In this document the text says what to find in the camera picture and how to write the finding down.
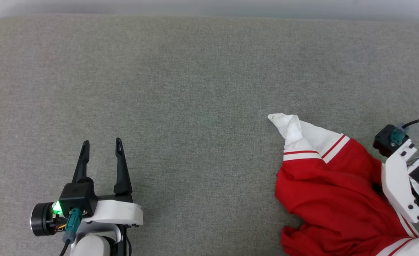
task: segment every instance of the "red jacket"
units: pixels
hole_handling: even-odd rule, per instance
[[[373,190],[382,163],[343,134],[297,116],[268,116],[286,139],[276,197],[305,222],[285,227],[290,256],[419,256],[419,234]]]

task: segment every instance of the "gray fabric surface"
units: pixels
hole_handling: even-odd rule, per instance
[[[281,229],[301,221],[274,197],[273,112],[379,156],[384,125],[419,118],[419,24],[0,20],[0,255],[59,254],[61,235],[30,231],[31,210],[59,197],[86,139],[96,193],[111,193],[116,137],[144,212],[135,255],[284,255]],[[419,148],[419,125],[410,136]]]

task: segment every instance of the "green led light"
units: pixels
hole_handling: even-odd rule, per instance
[[[63,209],[61,209],[59,201],[56,201],[55,205],[53,206],[53,213],[63,215]]]

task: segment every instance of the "teal connector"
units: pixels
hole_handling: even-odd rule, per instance
[[[63,236],[63,241],[70,241],[73,244],[76,238],[76,230],[80,226],[81,220],[83,219],[83,213],[80,209],[72,209],[69,213],[68,222],[66,224],[66,233]]]
[[[403,143],[404,138],[406,137],[406,133],[408,132],[408,127],[403,128],[403,124],[399,124],[398,128],[396,128],[390,136],[390,141],[396,145],[401,145]]]

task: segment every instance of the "red stripe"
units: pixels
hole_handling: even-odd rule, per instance
[[[410,231],[412,232],[412,234],[415,236],[415,237],[418,237],[418,235],[416,235],[416,233],[415,232],[413,232],[413,229],[410,227],[410,225],[409,225],[409,223],[408,223],[408,221],[401,215],[401,217],[403,218],[403,220],[404,220],[404,222],[406,223],[406,225],[407,225],[407,227],[410,229]]]
[[[401,249],[403,246],[405,246],[406,243],[412,241],[413,239],[415,239],[415,238],[411,238],[411,239],[405,241],[403,244],[401,244],[400,247],[396,248],[394,251],[392,251],[390,254],[388,254],[388,256],[393,256],[393,254],[395,254],[395,252],[397,252],[399,249]]]
[[[291,154],[298,154],[298,153],[316,153],[316,154],[318,154],[317,151],[302,150],[302,151],[285,152],[284,155],[291,155]]]
[[[345,135],[343,135],[338,141],[336,141],[336,143],[333,145],[333,147],[331,147],[324,155],[322,155],[322,158],[324,158],[325,156],[327,156],[328,155],[328,153],[330,153],[333,149],[334,149],[334,147],[336,147],[336,145],[338,144],[338,143],[340,143],[341,142],[341,140],[343,140],[343,138],[345,137]]]

